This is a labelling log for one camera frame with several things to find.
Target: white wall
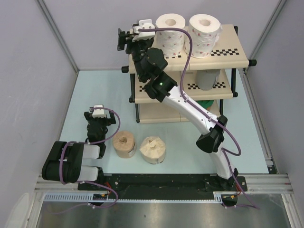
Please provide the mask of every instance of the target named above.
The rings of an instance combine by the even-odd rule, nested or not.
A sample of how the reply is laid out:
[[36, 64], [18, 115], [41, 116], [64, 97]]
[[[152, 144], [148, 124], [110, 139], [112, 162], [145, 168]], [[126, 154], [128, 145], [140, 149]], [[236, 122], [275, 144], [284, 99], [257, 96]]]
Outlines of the white wall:
[[34, 0], [0, 2], [0, 227], [32, 192], [76, 74]]
[[223, 24], [239, 26], [239, 37], [249, 57], [279, 0], [45, 0], [80, 69], [127, 65], [117, 52], [117, 29], [129, 30], [139, 19], [165, 13], [210, 14]]
[[304, 212], [304, 1], [288, 1], [262, 49], [249, 81], [273, 157], [288, 173]]

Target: paper towel roll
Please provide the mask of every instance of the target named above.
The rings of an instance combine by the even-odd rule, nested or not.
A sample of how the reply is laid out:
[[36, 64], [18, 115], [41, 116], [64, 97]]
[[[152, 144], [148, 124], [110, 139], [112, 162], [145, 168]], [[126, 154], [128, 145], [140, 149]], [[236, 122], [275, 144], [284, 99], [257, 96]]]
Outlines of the paper towel roll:
[[113, 136], [113, 147], [121, 158], [131, 158], [136, 151], [134, 136], [131, 132], [121, 131]]
[[[215, 17], [197, 14], [190, 18], [188, 32], [193, 42], [192, 57], [204, 58], [210, 55], [222, 32], [222, 25]], [[190, 41], [185, 37], [185, 51], [189, 53]]]
[[[186, 21], [181, 15], [169, 13], [157, 18], [155, 25], [157, 28], [185, 29]], [[178, 31], [156, 32], [156, 43], [165, 57], [178, 56], [184, 45], [184, 34]]]
[[139, 150], [148, 163], [158, 164], [165, 159], [166, 145], [160, 137], [150, 136], [145, 138]]

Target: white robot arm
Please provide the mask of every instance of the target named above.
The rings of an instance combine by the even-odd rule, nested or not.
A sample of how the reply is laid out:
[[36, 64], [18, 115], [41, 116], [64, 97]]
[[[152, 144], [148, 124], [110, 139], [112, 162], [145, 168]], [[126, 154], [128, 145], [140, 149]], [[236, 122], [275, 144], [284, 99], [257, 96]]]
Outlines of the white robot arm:
[[[210, 133], [210, 129], [214, 129], [216, 125], [215, 123], [207, 119], [204, 115], [202, 115], [202, 113], [192, 107], [188, 102], [184, 102], [181, 97], [179, 86], [174, 86], [172, 90], [169, 91], [169, 93], [170, 95], [164, 98], [163, 103], [183, 114], [191, 123], [194, 124], [194, 126], [196, 126], [196, 128], [202, 135], [207, 135], [208, 133]], [[197, 106], [203, 112], [207, 113], [210, 118], [217, 120], [216, 115], [208, 112], [189, 96], [186, 95], [186, 97], [193, 103], [197, 104]], [[216, 166], [218, 176], [224, 179], [229, 179], [231, 177], [231, 173], [227, 160], [222, 152], [222, 147], [223, 143], [219, 145], [217, 152], [210, 153], [210, 157]]]

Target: printed pattern on roll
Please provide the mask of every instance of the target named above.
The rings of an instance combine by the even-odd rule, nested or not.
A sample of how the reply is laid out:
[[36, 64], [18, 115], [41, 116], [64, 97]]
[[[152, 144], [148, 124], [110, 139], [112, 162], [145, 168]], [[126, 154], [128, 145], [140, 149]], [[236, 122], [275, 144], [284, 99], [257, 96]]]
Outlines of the printed pattern on roll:
[[[203, 20], [209, 22], [208, 26], [200, 24], [202, 21], [199, 20], [200, 16], [203, 18]], [[191, 35], [193, 42], [191, 56], [195, 58], [204, 58], [211, 54], [212, 49], [218, 41], [220, 33], [222, 32], [222, 27], [216, 18], [210, 15], [199, 14], [194, 15], [190, 19], [188, 32]], [[185, 52], [188, 54], [190, 50], [190, 41], [187, 36], [185, 36], [184, 44]]]
[[[161, 15], [155, 23], [157, 28], [185, 28], [185, 19], [178, 14]], [[184, 45], [184, 34], [178, 31], [156, 32], [156, 46], [161, 49], [165, 57], [178, 56]]]

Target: shelf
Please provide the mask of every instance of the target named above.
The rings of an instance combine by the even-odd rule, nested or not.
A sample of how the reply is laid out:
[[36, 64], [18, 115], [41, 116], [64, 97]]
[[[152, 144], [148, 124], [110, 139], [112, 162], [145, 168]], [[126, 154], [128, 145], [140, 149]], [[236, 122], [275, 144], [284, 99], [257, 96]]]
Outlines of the shelf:
[[[191, 57], [188, 70], [208, 70], [227, 68], [246, 68], [249, 64], [233, 25], [222, 25], [223, 32], [214, 46], [211, 55], [206, 58]], [[182, 71], [187, 54], [184, 50], [176, 57], [166, 58], [168, 65], [165, 71]], [[129, 56], [129, 73], [135, 73], [132, 57]]]
[[[172, 122], [186, 122], [186, 117], [183, 117], [175, 109], [162, 104], [140, 104], [140, 123], [141, 124], [155, 124], [155, 123], [172, 123]], [[214, 101], [210, 112], [220, 116], [219, 106], [217, 101]]]
[[[180, 84], [181, 72], [167, 72], [178, 84]], [[187, 71], [183, 85], [184, 91], [195, 101], [202, 100], [216, 100], [216, 99], [229, 99], [233, 97], [227, 75], [224, 69], [221, 70], [217, 83], [213, 89], [205, 91], [198, 88], [195, 84], [196, 71]], [[135, 103], [147, 104], [158, 103], [156, 99], [152, 100], [147, 93], [143, 90], [144, 83], [139, 82], [135, 77]]]

